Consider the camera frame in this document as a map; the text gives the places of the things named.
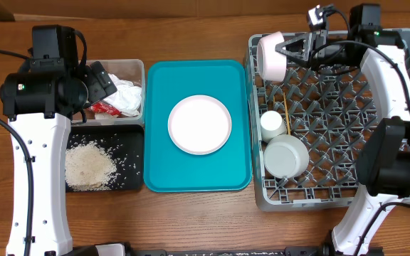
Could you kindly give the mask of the red snack wrapper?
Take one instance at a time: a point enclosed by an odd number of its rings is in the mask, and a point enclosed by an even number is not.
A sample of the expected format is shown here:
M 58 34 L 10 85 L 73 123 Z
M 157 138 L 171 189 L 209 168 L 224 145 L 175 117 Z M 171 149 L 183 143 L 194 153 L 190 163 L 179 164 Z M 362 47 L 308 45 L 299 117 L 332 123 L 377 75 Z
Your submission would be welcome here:
M 109 114 L 113 117 L 118 117 L 121 115 L 121 112 L 117 108 L 104 102 L 95 103 L 94 105 L 91 105 L 88 109 L 95 114 Z

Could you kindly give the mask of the white napkin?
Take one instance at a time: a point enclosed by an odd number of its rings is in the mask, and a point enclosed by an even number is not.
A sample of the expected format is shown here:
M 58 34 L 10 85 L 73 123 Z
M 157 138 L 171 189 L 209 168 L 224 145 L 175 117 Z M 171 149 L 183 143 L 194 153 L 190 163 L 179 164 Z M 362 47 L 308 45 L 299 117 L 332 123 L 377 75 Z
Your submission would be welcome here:
M 138 116 L 142 102 L 142 88 L 129 80 L 121 80 L 114 74 L 110 73 L 109 77 L 117 88 L 117 92 L 106 97 L 104 101 L 127 117 Z

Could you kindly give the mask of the small pink plate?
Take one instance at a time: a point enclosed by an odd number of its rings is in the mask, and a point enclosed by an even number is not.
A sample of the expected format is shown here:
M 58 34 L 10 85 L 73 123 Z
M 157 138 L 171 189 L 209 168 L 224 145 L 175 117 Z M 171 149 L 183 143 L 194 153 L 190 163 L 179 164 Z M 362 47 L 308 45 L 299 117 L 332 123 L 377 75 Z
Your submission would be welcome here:
M 262 37 L 257 45 L 256 60 L 259 76 L 263 80 L 282 82 L 287 70 L 287 58 L 275 50 L 284 41 L 281 32 Z

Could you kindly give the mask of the white rice pile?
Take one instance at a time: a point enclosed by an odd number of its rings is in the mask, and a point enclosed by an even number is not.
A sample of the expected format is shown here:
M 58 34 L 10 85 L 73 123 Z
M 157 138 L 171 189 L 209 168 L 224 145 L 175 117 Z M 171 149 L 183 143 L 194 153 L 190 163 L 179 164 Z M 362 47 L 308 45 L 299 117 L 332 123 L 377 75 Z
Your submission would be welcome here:
M 131 156 L 121 145 L 73 143 L 66 150 L 65 182 L 70 191 L 138 190 L 142 187 L 140 156 Z

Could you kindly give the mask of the white cup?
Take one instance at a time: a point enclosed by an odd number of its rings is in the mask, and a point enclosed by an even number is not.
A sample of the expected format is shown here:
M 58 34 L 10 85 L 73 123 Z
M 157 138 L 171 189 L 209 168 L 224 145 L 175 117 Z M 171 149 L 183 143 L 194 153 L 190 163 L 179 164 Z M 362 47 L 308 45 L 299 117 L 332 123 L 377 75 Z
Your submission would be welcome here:
M 287 132 L 284 119 L 280 113 L 270 110 L 262 114 L 261 122 L 261 136 L 262 140 L 268 143 L 271 139 Z

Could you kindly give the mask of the large pink plate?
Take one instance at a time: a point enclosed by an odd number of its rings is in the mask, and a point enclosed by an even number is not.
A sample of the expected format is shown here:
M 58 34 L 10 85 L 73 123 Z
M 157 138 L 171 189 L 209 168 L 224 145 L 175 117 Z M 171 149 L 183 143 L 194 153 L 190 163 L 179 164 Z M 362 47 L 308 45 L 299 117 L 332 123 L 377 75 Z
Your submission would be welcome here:
M 192 95 L 172 108 L 167 129 L 170 139 L 182 151 L 207 155 L 228 141 L 232 119 L 221 101 L 208 95 Z

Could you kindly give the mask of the grey bowl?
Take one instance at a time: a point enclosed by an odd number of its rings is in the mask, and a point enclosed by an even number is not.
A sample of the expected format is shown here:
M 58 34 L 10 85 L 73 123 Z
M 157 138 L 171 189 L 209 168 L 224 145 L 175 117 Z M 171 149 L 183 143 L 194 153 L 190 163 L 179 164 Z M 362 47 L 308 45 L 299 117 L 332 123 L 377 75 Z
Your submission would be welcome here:
M 270 140 L 264 153 L 266 171 L 276 178 L 294 178 L 302 174 L 309 164 L 307 147 L 288 134 L 278 135 Z

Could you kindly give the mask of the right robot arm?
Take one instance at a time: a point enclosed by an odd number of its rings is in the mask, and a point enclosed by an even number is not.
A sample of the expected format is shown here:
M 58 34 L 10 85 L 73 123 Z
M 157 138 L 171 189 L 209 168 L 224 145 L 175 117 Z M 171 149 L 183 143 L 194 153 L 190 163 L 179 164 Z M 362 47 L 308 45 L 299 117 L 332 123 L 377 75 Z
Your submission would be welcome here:
M 277 43 L 275 53 L 304 68 L 345 66 L 366 77 L 377 109 L 377 128 L 364 144 L 355 164 L 359 186 L 341 222 L 323 246 L 325 255 L 376 255 L 369 244 L 397 206 L 410 196 L 410 78 L 404 42 L 398 31 L 381 25 L 378 4 L 354 6 L 345 18 L 347 36 L 328 36 L 333 5 L 307 13 L 310 30 Z

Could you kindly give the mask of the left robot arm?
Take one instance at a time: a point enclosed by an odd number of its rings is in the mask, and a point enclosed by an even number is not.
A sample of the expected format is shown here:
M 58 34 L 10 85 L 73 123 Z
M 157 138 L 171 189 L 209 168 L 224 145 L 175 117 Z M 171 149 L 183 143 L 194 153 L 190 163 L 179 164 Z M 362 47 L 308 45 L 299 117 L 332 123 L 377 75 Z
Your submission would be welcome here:
M 116 87 L 103 65 L 35 59 L 8 75 L 0 98 L 14 153 L 14 211 L 7 255 L 67 255 L 65 153 L 73 115 Z

